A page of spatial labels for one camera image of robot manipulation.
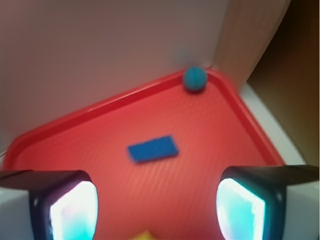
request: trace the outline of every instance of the cyan light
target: cyan light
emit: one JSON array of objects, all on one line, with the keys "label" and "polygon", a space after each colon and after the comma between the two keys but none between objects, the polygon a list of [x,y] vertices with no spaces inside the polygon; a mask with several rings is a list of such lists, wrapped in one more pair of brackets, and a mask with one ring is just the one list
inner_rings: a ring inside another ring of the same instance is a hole
[{"label": "cyan light", "polygon": [[90,181],[81,181],[50,207],[54,240],[92,240],[98,218],[98,194]]},{"label": "cyan light", "polygon": [[226,178],[218,186],[216,212],[226,240],[262,240],[266,203],[247,188]]}]

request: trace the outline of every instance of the blue block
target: blue block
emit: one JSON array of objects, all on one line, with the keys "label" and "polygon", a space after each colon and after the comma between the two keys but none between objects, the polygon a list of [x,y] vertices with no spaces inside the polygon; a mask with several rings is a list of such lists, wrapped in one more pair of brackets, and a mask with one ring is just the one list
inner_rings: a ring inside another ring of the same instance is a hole
[{"label": "blue block", "polygon": [[156,138],[144,143],[128,147],[129,153],[136,163],[176,156],[179,150],[171,136]]}]

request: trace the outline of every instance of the ball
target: ball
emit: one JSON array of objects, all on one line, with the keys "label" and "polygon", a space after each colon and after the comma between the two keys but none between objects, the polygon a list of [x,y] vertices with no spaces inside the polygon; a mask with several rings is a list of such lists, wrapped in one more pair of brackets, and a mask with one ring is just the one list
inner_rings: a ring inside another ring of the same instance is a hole
[{"label": "ball", "polygon": [[191,67],[183,75],[184,87],[191,92],[198,92],[204,89],[207,81],[207,73],[200,67]]}]

